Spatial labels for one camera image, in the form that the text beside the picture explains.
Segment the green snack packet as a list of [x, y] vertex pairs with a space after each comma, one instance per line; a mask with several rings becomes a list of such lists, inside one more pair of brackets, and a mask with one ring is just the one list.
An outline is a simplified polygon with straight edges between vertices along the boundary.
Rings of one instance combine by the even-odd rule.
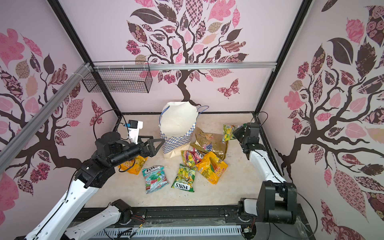
[[235, 125], [223, 125], [223, 138], [222, 142], [227, 142], [230, 140], [235, 140], [236, 137], [234, 135], [235, 130], [238, 126]]

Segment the yellow candy bag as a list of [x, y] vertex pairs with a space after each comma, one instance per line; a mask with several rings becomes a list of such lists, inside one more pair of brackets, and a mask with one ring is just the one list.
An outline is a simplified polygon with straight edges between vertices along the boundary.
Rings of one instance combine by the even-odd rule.
[[144, 164], [146, 163], [148, 158], [143, 158], [141, 156], [137, 156], [131, 161], [126, 161], [119, 165], [119, 172], [120, 173], [130, 173], [130, 174], [135, 174], [138, 175]]

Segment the teal red candy bag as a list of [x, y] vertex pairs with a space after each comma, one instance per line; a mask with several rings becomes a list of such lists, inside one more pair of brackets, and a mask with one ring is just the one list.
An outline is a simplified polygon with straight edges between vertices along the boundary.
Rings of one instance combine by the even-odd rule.
[[164, 166], [153, 166], [142, 170], [146, 181], [146, 194], [158, 191], [169, 184], [164, 169]]

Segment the blue checkered paper bag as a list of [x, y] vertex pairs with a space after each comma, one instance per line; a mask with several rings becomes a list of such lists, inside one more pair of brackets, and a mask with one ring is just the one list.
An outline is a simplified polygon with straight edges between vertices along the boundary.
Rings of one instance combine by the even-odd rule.
[[169, 102], [159, 117], [162, 146], [165, 159], [181, 156], [182, 151], [189, 149], [197, 119], [209, 106], [196, 107], [190, 102]]

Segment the gold snack bag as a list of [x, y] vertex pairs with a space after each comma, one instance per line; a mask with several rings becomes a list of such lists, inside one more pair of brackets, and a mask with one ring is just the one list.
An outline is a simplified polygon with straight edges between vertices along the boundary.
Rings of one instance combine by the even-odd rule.
[[205, 133], [196, 127], [190, 146], [201, 153], [213, 152], [220, 160], [226, 158], [228, 143], [223, 142], [223, 135]]

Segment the orange pink Fox's fruits bag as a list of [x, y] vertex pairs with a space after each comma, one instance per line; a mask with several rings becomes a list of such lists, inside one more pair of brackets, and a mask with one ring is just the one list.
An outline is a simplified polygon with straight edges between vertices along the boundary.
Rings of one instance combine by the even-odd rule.
[[183, 163], [185, 164], [185, 166], [189, 168], [195, 167], [204, 158], [204, 154], [196, 149], [193, 149], [192, 151], [189, 151], [189, 150], [181, 151], [181, 155], [182, 155]]

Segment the yellow orange snack bag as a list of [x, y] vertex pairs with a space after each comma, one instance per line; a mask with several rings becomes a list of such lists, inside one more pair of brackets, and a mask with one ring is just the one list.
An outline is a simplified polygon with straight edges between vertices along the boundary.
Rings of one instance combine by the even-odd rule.
[[203, 159], [196, 164], [197, 170], [203, 175], [211, 184], [216, 185], [227, 170], [228, 165], [219, 159], [213, 152], [207, 153]]

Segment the green Fox's candy bag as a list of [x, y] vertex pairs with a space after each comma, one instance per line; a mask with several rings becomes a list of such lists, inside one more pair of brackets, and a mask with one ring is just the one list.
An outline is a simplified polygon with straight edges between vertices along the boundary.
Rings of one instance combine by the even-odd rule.
[[180, 164], [172, 188], [194, 193], [193, 184], [195, 181], [196, 170], [196, 167], [189, 168], [188, 166]]

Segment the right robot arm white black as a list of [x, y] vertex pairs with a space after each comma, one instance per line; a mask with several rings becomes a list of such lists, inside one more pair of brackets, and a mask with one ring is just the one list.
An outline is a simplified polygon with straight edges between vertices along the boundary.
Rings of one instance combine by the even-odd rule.
[[239, 215], [249, 215], [258, 222], [293, 225], [297, 217], [297, 189], [287, 183], [269, 158], [260, 141], [258, 123], [240, 125], [234, 132], [243, 153], [256, 168], [263, 182], [256, 199], [241, 198]]

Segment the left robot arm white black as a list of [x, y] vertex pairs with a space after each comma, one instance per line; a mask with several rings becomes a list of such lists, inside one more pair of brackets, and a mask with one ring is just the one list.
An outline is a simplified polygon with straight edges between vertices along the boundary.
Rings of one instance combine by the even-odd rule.
[[116, 223], [126, 225], [132, 220], [131, 206], [119, 199], [88, 220], [69, 225], [89, 199], [116, 172], [115, 168], [137, 156], [154, 157], [164, 139], [147, 137], [146, 142], [128, 143], [118, 132], [108, 132], [96, 139], [97, 150], [74, 174], [69, 188], [48, 215], [23, 240], [88, 240]]

